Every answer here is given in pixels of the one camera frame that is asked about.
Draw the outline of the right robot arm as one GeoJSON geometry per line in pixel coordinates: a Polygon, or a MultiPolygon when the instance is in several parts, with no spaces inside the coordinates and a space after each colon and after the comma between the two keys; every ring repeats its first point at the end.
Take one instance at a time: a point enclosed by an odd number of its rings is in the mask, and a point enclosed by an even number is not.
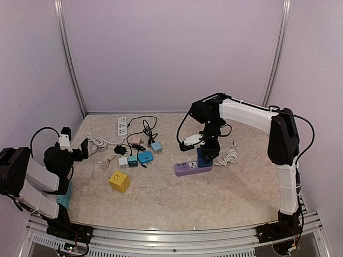
{"type": "Polygon", "coordinates": [[[243,129],[257,132],[265,137],[264,150],[269,162],[277,173],[280,206],[277,221],[257,227],[261,243],[288,237],[301,239],[304,231],[304,213],[301,208],[300,158],[313,145],[300,149],[300,135],[296,120],[307,123],[311,133],[313,125],[306,118],[296,115],[289,108],[275,105],[262,107],[236,99],[225,93],[214,93],[191,104],[184,116],[203,125],[203,129],[193,136],[180,138],[181,128],[177,128],[176,140],[180,151],[196,149],[204,164],[214,164],[219,158],[221,139],[231,135],[224,128],[243,129]]]}

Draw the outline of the dark blue cube socket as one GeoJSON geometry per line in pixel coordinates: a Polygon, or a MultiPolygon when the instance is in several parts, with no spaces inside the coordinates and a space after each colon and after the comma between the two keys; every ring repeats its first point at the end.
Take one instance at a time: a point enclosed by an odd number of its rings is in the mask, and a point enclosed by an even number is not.
{"type": "Polygon", "coordinates": [[[199,168],[207,168],[213,166],[213,161],[205,163],[200,147],[197,148],[197,163],[199,168]]]}

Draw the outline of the white USB charger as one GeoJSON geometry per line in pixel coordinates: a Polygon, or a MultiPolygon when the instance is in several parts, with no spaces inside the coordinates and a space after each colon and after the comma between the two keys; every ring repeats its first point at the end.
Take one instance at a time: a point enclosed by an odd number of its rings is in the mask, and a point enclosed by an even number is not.
{"type": "Polygon", "coordinates": [[[128,165],[127,157],[120,157],[118,159],[118,165],[119,165],[119,168],[122,169],[122,170],[128,168],[129,165],[128,165]]]}

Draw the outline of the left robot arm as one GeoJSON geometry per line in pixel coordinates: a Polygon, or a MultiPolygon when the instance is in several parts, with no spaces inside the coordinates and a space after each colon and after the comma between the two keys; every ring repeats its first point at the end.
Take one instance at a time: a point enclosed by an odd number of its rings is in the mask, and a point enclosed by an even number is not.
{"type": "Polygon", "coordinates": [[[71,147],[71,130],[58,132],[41,165],[32,147],[1,150],[1,195],[10,198],[20,211],[27,210],[47,222],[47,234],[89,243],[93,228],[71,222],[67,201],[71,192],[74,163],[88,159],[91,145],[84,139],[80,148],[71,147]]]}

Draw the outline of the purple power strip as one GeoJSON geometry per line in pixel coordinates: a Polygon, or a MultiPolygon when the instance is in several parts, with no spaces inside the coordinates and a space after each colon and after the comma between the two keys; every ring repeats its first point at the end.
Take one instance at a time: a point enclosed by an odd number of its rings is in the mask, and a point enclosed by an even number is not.
{"type": "Polygon", "coordinates": [[[205,173],[211,170],[211,166],[199,167],[197,161],[181,162],[174,165],[174,173],[177,177],[205,173]]]}

